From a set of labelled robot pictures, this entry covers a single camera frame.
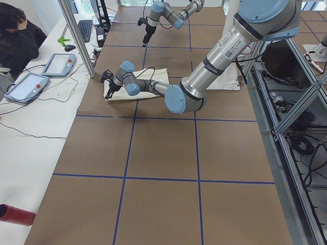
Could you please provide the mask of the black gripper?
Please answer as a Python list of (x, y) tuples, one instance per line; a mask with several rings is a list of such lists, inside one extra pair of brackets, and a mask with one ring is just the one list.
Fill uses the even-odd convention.
[(153, 27), (150, 25), (146, 25), (146, 35), (143, 38), (143, 42), (142, 42), (142, 47), (145, 47), (147, 45), (147, 43), (150, 41), (150, 38), (152, 37), (152, 35), (155, 33), (157, 26)]
[(107, 94), (105, 95), (104, 99), (108, 100), (108, 99), (111, 99), (113, 94), (117, 91), (120, 90), (122, 86), (121, 85), (117, 85), (113, 80), (111, 80), (109, 82), (109, 89), (108, 89), (108, 92)]

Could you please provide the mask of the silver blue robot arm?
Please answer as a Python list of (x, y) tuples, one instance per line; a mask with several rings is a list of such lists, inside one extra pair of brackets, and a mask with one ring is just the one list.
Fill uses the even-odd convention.
[(184, 25), (184, 22), (194, 13), (200, 12), (205, 1), (195, 0), (178, 12), (174, 12), (171, 6), (166, 2), (154, 1), (148, 17), (139, 19), (137, 25), (146, 25), (146, 34), (143, 38), (143, 47), (147, 45), (150, 38), (156, 31), (156, 27), (161, 17), (164, 17), (175, 29), (179, 30)]
[(232, 25), (195, 70), (179, 84), (169, 85), (152, 79), (137, 79), (134, 64), (124, 61), (109, 77), (105, 99), (112, 98), (121, 87), (129, 96), (149, 92), (164, 97), (173, 113), (195, 112), (206, 103), (207, 87), (252, 42), (283, 40), (296, 36), (300, 28), (301, 1), (240, 1)]

